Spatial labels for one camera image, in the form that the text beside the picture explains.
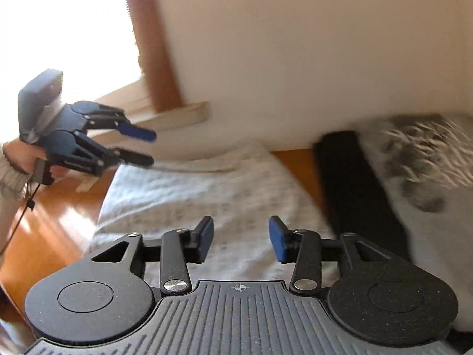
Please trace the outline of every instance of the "round metal bolt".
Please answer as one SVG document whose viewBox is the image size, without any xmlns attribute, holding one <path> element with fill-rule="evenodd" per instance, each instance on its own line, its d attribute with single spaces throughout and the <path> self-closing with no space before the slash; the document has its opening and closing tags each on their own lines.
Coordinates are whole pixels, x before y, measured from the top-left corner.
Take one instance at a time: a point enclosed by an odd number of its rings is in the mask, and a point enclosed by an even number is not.
<svg viewBox="0 0 473 355">
<path fill-rule="evenodd" d="M 164 288 L 172 292 L 185 290 L 186 287 L 187 287 L 187 283 L 184 280 L 180 280 L 180 279 L 169 280 L 166 283 L 164 283 Z"/>
<path fill-rule="evenodd" d="M 294 287 L 301 291 L 310 291 L 317 288 L 317 282 L 312 279 L 299 279 L 294 282 Z"/>
</svg>

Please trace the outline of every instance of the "bright window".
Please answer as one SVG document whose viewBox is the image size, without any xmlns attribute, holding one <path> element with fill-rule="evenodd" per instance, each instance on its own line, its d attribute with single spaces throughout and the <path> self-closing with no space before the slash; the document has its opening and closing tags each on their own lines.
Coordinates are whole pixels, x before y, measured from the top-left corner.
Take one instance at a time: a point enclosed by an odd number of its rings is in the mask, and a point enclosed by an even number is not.
<svg viewBox="0 0 473 355">
<path fill-rule="evenodd" d="M 64 72 L 69 103 L 141 76 L 126 0 L 0 0 L 0 7 L 2 141 L 18 136 L 18 92 L 47 68 Z"/>
</svg>

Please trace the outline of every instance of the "black cloth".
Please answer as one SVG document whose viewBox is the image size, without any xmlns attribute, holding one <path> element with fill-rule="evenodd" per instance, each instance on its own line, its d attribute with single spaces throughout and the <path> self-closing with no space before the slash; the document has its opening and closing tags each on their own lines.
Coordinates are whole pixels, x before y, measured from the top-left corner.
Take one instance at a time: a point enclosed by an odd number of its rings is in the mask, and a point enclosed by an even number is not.
<svg viewBox="0 0 473 355">
<path fill-rule="evenodd" d="M 394 214 L 354 131 L 330 133 L 314 144 L 315 161 L 335 234 L 355 232 L 412 261 L 408 233 Z M 451 330 L 446 342 L 463 354 L 473 348 L 473 333 Z"/>
</svg>

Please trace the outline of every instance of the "human hand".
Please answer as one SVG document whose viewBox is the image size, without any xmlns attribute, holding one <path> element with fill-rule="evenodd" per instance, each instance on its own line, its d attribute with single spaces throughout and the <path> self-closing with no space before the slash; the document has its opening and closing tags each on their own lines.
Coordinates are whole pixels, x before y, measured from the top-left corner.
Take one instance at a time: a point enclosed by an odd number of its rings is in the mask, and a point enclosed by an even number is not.
<svg viewBox="0 0 473 355">
<path fill-rule="evenodd" d="M 22 142 L 16 138 L 4 146 L 6 157 L 18 168 L 31 174 L 35 170 L 36 159 L 47 160 L 44 149 Z M 53 179 L 59 179 L 68 172 L 67 168 L 52 166 L 50 169 Z"/>
</svg>

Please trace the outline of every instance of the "wall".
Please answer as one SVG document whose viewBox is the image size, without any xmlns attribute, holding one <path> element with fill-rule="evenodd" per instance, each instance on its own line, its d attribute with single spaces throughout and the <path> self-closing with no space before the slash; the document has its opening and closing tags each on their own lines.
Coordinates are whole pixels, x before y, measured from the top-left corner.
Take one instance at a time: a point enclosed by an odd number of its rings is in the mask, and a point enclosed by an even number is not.
<svg viewBox="0 0 473 355">
<path fill-rule="evenodd" d="M 157 157 L 308 148 L 355 119 L 465 105 L 458 0 L 159 1 L 184 96 L 213 116 L 160 134 Z"/>
<path fill-rule="evenodd" d="M 464 79 L 467 108 L 473 115 L 473 0 L 459 0 L 462 14 Z"/>
</svg>

